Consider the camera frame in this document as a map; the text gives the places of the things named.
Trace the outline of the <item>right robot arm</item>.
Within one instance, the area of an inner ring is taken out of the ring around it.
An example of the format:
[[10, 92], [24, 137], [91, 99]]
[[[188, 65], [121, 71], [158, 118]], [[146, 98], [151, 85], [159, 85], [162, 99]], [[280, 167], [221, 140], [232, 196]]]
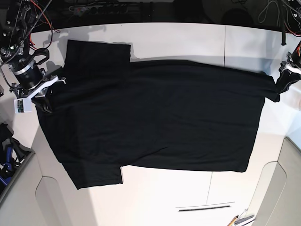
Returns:
[[42, 64], [50, 59], [49, 46], [37, 48], [32, 42], [32, 32], [40, 24], [47, 24], [50, 34], [55, 28], [47, 14], [51, 4], [37, 0], [5, 0], [0, 8], [6, 10], [5, 21], [0, 24], [0, 65], [9, 67], [16, 82], [4, 81], [9, 92], [15, 94], [15, 113], [28, 113], [36, 105], [45, 113], [52, 112], [51, 86], [65, 82], [64, 77], [47, 73]]

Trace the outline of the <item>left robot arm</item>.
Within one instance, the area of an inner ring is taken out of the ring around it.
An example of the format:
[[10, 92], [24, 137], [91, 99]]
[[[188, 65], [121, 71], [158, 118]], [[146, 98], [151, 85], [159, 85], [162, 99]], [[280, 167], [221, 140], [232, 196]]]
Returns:
[[[299, 0], [278, 0], [281, 45], [286, 44], [286, 34], [301, 37], [301, 2]], [[279, 78], [276, 87], [279, 93], [288, 91], [292, 84], [301, 80], [301, 44], [286, 54], [286, 60], [280, 63]]]

